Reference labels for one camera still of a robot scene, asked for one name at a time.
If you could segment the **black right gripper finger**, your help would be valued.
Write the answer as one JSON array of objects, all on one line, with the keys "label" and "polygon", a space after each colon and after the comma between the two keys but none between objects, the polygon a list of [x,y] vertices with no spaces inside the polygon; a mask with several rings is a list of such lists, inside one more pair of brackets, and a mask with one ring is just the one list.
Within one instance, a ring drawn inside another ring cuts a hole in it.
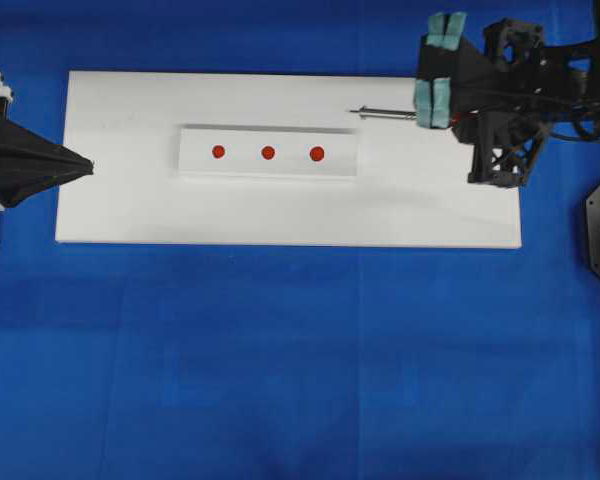
[{"label": "black right gripper finger", "polygon": [[457,51],[463,36],[467,13],[435,13],[428,19],[426,45],[446,51]]},{"label": "black right gripper finger", "polygon": [[451,79],[417,79],[414,90],[416,124],[426,129],[451,126]]}]

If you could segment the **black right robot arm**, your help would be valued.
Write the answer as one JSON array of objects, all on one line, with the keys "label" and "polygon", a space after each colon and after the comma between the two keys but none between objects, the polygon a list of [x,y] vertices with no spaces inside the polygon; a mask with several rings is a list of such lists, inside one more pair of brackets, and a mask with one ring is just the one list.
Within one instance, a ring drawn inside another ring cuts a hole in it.
[{"label": "black right robot arm", "polygon": [[478,50],[465,23],[463,12],[429,17],[414,107],[419,127],[472,146],[469,183],[526,185],[558,123],[600,142],[600,38],[549,46],[542,26],[505,18],[484,29]]}]

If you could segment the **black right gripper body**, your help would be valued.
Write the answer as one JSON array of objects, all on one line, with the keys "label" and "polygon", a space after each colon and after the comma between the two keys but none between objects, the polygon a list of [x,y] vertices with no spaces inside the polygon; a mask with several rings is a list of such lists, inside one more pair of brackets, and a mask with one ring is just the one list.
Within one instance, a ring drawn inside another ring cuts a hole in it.
[{"label": "black right gripper body", "polygon": [[473,148],[469,183],[526,185],[554,125],[586,111],[568,65],[550,52],[543,27],[534,23],[496,22],[484,29],[482,49],[464,32],[457,51],[427,46],[427,32],[421,38],[416,80],[449,77],[451,116],[478,115],[447,128]]}]

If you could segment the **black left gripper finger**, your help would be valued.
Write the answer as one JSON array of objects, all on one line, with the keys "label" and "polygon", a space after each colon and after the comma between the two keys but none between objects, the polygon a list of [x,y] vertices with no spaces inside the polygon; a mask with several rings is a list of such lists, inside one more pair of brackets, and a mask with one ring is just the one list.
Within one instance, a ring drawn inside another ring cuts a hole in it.
[{"label": "black left gripper finger", "polygon": [[6,119],[0,118],[0,159],[18,166],[38,168],[92,168],[93,162],[61,144],[55,144]]},{"label": "black left gripper finger", "polygon": [[92,174],[92,165],[60,172],[0,171],[0,204],[14,208],[33,195]]}]

